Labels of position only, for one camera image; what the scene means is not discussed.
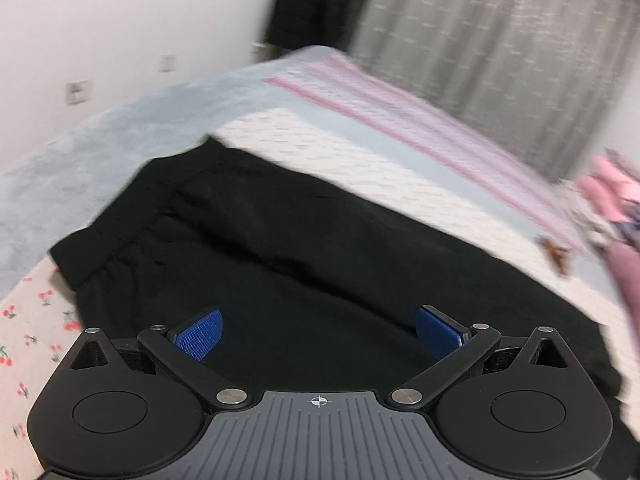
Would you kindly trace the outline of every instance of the black jacket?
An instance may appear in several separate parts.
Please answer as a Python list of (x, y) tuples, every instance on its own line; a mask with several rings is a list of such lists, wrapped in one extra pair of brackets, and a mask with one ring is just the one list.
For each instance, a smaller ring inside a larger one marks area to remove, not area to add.
[(265, 42), (286, 50), (345, 49), (362, 0), (276, 0)]

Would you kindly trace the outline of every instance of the gray ribbed plate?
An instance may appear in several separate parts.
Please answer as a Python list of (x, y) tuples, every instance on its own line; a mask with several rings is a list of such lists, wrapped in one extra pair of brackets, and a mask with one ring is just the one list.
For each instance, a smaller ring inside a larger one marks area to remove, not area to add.
[[(145, 480), (494, 480), (451, 454), (415, 413), (373, 393), (268, 392), (215, 416), (202, 439)], [(585, 471), (574, 480), (596, 480)]]

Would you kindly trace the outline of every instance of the curtain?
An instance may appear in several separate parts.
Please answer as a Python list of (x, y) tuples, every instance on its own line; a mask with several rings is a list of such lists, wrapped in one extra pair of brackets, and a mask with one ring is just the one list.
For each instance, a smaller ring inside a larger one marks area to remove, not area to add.
[(640, 0), (368, 0), (351, 55), (553, 181), (624, 81), (639, 24)]

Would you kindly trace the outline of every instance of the electrical socket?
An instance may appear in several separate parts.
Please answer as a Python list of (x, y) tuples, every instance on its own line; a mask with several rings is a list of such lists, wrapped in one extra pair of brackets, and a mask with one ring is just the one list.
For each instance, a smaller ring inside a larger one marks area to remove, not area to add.
[(91, 79), (68, 82), (66, 84), (66, 104), (77, 105), (88, 101), (93, 87), (94, 82)]
[(175, 56), (173, 54), (160, 56), (160, 64), (158, 66), (158, 72), (173, 72), (174, 70), (175, 70)]

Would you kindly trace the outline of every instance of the blue textured pad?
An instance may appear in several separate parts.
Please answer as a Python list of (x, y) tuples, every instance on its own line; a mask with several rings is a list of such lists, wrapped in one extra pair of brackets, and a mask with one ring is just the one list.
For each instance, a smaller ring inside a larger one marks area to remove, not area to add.
[(415, 315), (415, 331), (418, 341), (438, 360), (462, 346), (460, 334), (424, 308)]
[(222, 314), (219, 310), (214, 310), (180, 332), (176, 336), (174, 344), (180, 350), (200, 361), (220, 342), (222, 328)]

